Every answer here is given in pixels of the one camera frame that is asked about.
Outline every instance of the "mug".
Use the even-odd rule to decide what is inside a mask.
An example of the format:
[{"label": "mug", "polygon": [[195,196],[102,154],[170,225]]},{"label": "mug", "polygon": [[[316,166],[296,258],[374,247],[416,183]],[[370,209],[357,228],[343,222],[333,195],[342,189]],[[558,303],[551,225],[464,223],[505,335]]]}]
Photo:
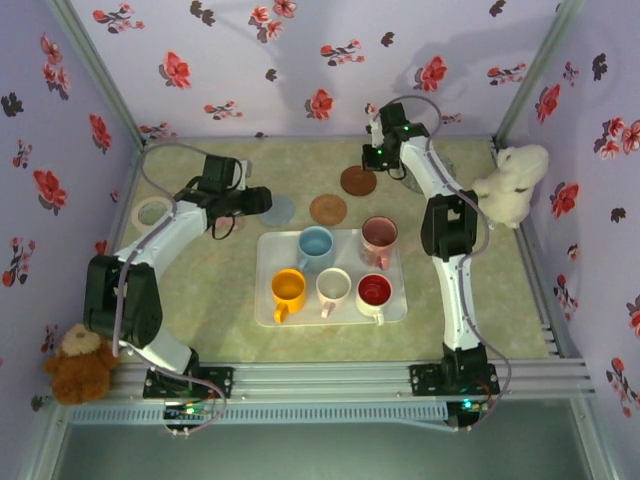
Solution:
[{"label": "mug", "polygon": [[392,289],[391,282],[377,273],[365,275],[358,282],[356,307],[367,317],[375,318],[378,325],[384,323],[384,307],[389,304]]},{"label": "mug", "polygon": [[360,258],[367,265],[388,270],[398,239],[398,227],[387,217],[371,217],[362,225]]},{"label": "mug", "polygon": [[318,275],[316,291],[322,305],[322,318],[327,318],[349,295],[351,278],[340,268],[327,268]]},{"label": "mug", "polygon": [[298,270],[319,273],[333,266],[336,249],[333,235],[324,227],[305,228],[298,238]]},{"label": "mug", "polygon": [[276,302],[273,319],[282,323],[290,313],[304,307],[307,282],[302,273],[293,268],[280,270],[271,280],[271,293]]}]

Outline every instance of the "white mug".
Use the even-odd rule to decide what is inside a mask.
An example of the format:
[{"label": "white mug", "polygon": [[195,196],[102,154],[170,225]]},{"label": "white mug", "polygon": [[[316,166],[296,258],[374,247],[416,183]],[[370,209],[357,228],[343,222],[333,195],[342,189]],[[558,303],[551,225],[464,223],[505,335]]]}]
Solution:
[{"label": "white mug", "polygon": [[356,307],[367,317],[373,317],[378,325],[384,323],[384,307],[389,304],[393,290],[391,282],[384,275],[372,273],[358,282]]},{"label": "white mug", "polygon": [[316,291],[322,305],[322,318],[327,318],[349,295],[351,278],[340,268],[327,268],[318,275]]}]

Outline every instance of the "stuffed animal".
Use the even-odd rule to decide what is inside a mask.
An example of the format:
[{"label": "stuffed animal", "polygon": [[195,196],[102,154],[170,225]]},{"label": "stuffed animal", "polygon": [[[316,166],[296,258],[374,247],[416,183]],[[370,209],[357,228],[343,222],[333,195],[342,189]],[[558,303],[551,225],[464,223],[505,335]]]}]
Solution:
[{"label": "stuffed animal", "polygon": [[55,399],[62,405],[78,405],[107,394],[111,370],[118,363],[105,338],[77,324],[64,335],[55,357],[47,360],[44,369],[53,376]]},{"label": "stuffed animal", "polygon": [[471,187],[480,210],[494,223],[518,228],[529,215],[533,188],[549,168],[549,153],[539,145],[509,147],[498,152],[498,169]]}]

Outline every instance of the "lavender wall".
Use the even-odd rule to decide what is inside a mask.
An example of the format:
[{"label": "lavender wall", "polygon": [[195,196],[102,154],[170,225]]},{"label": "lavender wall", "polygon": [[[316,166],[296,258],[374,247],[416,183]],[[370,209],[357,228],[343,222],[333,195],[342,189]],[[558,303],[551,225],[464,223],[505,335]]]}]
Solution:
[{"label": "lavender wall", "polygon": [[363,134],[415,92],[443,134],[493,134],[559,0],[71,3],[142,133],[198,137]]},{"label": "lavender wall", "polygon": [[587,2],[509,144],[548,148],[532,218],[626,478],[640,476],[640,3]]},{"label": "lavender wall", "polygon": [[134,147],[44,2],[4,0],[0,12],[0,476],[11,479],[48,391],[42,364],[82,321],[87,263]]}]

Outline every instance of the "blue mug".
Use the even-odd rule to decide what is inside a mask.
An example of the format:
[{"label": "blue mug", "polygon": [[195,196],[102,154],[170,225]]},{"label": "blue mug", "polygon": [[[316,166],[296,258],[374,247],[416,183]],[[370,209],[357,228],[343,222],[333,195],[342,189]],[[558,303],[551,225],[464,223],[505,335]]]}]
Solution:
[{"label": "blue mug", "polygon": [[320,273],[336,261],[333,235],[324,227],[305,228],[298,238],[298,270]]}]

